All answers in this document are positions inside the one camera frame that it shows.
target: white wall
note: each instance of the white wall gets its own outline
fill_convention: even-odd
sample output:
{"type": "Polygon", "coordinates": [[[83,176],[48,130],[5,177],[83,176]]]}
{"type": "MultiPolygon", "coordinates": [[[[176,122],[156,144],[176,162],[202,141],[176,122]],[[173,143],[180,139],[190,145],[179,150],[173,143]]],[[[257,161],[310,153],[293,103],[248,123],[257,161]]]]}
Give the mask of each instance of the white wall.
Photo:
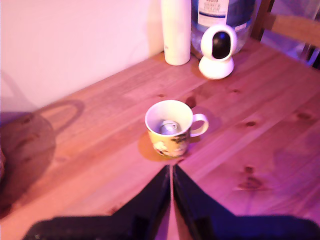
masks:
{"type": "Polygon", "coordinates": [[[161,0],[2,0],[1,122],[163,51],[161,0]]]}

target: security camera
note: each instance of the security camera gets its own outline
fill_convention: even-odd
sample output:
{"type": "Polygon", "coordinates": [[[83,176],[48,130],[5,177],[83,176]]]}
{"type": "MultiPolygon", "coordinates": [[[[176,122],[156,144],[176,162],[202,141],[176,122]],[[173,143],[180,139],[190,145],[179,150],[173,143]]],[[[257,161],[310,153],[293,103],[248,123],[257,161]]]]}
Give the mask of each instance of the security camera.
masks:
{"type": "Polygon", "coordinates": [[[232,27],[226,24],[215,24],[209,27],[201,38],[203,57],[199,63],[200,72],[208,79],[222,79],[234,69],[231,55],[237,47],[237,35],[232,27]]]}

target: mug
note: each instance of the mug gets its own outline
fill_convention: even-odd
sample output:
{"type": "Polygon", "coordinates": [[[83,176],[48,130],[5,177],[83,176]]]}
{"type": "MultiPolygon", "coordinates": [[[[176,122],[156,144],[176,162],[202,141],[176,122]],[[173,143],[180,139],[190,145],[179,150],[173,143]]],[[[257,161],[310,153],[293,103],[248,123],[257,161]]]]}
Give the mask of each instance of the mug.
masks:
{"type": "Polygon", "coordinates": [[[164,100],[152,105],[145,114],[144,123],[155,151],[171,158],[182,156],[188,150],[190,138],[200,136],[209,127],[205,115],[193,114],[187,104],[178,100],[164,100]],[[203,124],[191,130],[196,121],[203,121],[203,124]],[[178,132],[162,134],[161,126],[164,122],[177,123],[178,127],[174,128],[178,129],[178,132]]]}

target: white bottle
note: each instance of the white bottle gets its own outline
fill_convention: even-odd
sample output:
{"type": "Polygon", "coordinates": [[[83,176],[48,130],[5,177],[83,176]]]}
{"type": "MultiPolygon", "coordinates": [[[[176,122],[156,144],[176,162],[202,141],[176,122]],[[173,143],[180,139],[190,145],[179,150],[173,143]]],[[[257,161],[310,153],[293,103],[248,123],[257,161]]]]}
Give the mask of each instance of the white bottle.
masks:
{"type": "Polygon", "coordinates": [[[165,61],[174,66],[190,60],[191,0],[161,0],[165,61]]]}

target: wooden table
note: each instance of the wooden table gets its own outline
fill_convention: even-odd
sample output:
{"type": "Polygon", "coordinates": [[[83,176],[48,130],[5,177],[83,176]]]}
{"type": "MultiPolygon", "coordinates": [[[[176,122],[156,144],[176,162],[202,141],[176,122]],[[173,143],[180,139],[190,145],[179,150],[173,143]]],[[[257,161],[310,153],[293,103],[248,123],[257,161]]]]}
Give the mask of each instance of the wooden table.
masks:
{"type": "MultiPolygon", "coordinates": [[[[111,215],[176,162],[236,215],[320,224],[320,71],[252,39],[234,61],[214,81],[195,57],[170,66],[160,53],[2,127],[3,239],[53,216],[111,215]],[[210,124],[171,160],[152,149],[144,125],[147,109],[166,99],[210,124]]],[[[157,239],[190,238],[174,204],[163,222],[157,239]]]]}

